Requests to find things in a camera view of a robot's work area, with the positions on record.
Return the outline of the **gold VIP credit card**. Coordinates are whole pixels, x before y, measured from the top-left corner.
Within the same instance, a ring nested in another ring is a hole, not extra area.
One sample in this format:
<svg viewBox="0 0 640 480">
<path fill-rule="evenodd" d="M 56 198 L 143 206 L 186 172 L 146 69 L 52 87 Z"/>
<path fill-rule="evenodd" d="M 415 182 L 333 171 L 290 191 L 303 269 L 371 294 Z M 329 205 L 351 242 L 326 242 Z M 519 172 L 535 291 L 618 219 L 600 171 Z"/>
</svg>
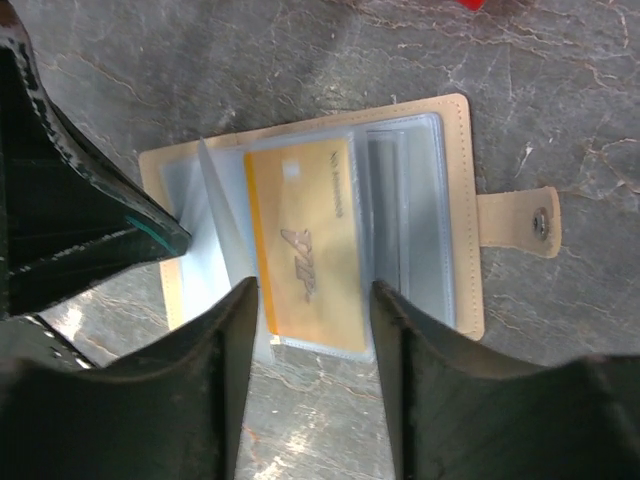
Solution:
<svg viewBox="0 0 640 480">
<path fill-rule="evenodd" d="M 270 333 L 365 352 L 351 135 L 254 148 L 244 167 Z"/>
</svg>

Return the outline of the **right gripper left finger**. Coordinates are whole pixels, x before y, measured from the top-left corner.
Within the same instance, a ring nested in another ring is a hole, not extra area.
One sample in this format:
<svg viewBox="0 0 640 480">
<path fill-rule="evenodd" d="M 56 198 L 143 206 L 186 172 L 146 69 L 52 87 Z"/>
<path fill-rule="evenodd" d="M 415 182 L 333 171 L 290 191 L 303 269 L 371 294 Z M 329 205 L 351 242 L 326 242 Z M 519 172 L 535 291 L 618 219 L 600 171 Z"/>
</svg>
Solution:
<svg viewBox="0 0 640 480">
<path fill-rule="evenodd" d="M 230 479 L 258 310 L 249 277 L 156 342 L 103 368 L 1 363 L 5 479 Z"/>
</svg>

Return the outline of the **beige leather card holder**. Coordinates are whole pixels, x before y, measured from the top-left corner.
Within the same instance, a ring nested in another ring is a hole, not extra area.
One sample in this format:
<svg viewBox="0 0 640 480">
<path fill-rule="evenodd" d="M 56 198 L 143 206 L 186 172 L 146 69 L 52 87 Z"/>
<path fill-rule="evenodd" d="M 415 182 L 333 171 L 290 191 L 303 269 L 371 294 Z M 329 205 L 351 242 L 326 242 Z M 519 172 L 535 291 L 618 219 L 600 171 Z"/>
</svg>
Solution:
<svg viewBox="0 0 640 480">
<path fill-rule="evenodd" d="M 357 189 L 368 348 L 354 354 L 270 333 L 249 208 L 245 154 L 351 135 Z M 161 264 L 168 323 L 179 328 L 241 279 L 260 285 L 254 357 L 283 343 L 369 360 L 369 286 L 381 279 L 420 310 L 462 335 L 484 334 L 480 251 L 515 248 L 543 258 L 561 244 L 552 187 L 478 194 L 468 100 L 448 94 L 324 116 L 150 150 L 139 158 L 144 189 L 192 236 L 187 252 Z"/>
</svg>

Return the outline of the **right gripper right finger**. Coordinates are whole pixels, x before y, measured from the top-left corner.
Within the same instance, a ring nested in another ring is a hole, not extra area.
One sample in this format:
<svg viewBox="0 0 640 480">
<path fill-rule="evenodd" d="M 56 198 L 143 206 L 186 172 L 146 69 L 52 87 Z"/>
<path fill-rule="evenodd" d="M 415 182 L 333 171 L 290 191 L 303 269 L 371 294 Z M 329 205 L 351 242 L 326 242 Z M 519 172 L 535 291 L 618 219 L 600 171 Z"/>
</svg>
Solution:
<svg viewBox="0 0 640 480">
<path fill-rule="evenodd" d="M 386 283 L 370 318 L 399 479 L 635 479 L 639 360 L 544 367 L 498 353 Z"/>
</svg>

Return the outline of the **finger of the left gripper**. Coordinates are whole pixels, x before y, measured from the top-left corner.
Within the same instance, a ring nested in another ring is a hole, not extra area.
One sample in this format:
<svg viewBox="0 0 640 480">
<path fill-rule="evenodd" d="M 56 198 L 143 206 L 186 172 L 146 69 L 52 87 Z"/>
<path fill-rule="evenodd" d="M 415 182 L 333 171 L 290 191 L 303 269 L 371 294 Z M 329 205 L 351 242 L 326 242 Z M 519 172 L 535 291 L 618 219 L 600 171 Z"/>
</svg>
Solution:
<svg viewBox="0 0 640 480">
<path fill-rule="evenodd" d="M 49 99 L 29 35 L 1 12 L 1 317 L 38 313 L 190 235 Z"/>
</svg>

